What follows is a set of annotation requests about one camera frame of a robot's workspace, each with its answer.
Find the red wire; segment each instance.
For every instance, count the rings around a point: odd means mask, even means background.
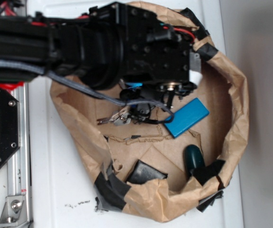
[[[78,17],[77,19],[86,19],[86,18],[89,18],[89,15],[83,15],[83,16]]]
[[[5,8],[5,15],[7,16],[17,16],[17,14],[11,10],[11,8],[8,5],[7,1],[4,1],[1,5],[0,8]]]
[[[183,28],[174,28],[174,31],[186,33],[193,39],[192,43],[195,41],[195,35],[191,31],[188,31],[188,30],[183,29]]]
[[[43,26],[43,27],[46,27],[47,25],[45,23],[42,23],[42,22],[32,22],[31,25],[35,25],[35,26]]]

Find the metal bracket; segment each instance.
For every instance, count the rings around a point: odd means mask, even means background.
[[[28,223],[25,196],[8,196],[0,218],[1,227],[18,227]]]

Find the metal clip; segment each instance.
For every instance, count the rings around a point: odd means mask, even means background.
[[[115,111],[110,118],[98,119],[98,125],[113,123],[115,126],[121,126],[129,124],[131,121],[130,118],[130,106],[125,106],[120,111]]]

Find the black electrical tape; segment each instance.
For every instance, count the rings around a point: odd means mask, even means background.
[[[126,183],[119,180],[113,170],[112,164],[107,168],[108,180],[101,172],[94,182],[94,187],[99,200],[99,207],[103,210],[122,211],[126,202],[124,197],[131,188]]]
[[[199,167],[191,170],[191,174],[197,179],[197,181],[203,186],[209,179],[219,174],[225,161],[216,160],[209,166]]]
[[[110,182],[105,179],[103,173],[98,175],[94,182],[94,188],[101,203],[100,209],[119,212],[123,210],[126,202],[114,192]]]
[[[197,31],[193,31],[194,35],[198,38],[198,40],[202,40],[210,35],[209,32],[203,26],[203,24],[199,21],[199,19],[189,8],[182,10],[180,14],[186,18],[189,18],[196,26],[199,27]]]
[[[208,61],[218,53],[218,49],[216,49],[211,44],[206,43],[202,47],[200,47],[196,52],[199,53],[202,60]]]
[[[131,188],[131,186],[127,185],[123,181],[121,181],[119,178],[116,177],[116,175],[113,172],[112,165],[110,165],[107,169],[107,175],[110,182],[110,185],[113,189],[113,191],[122,199],[124,200],[125,195]]]
[[[199,206],[197,207],[198,211],[204,212],[209,205],[213,205],[215,199],[220,199],[222,197],[223,191],[218,191],[217,193],[199,201]]]

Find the dark green object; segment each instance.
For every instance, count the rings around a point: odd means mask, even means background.
[[[189,145],[184,150],[184,163],[186,172],[191,175],[191,170],[199,167],[204,167],[203,155],[196,145]]]

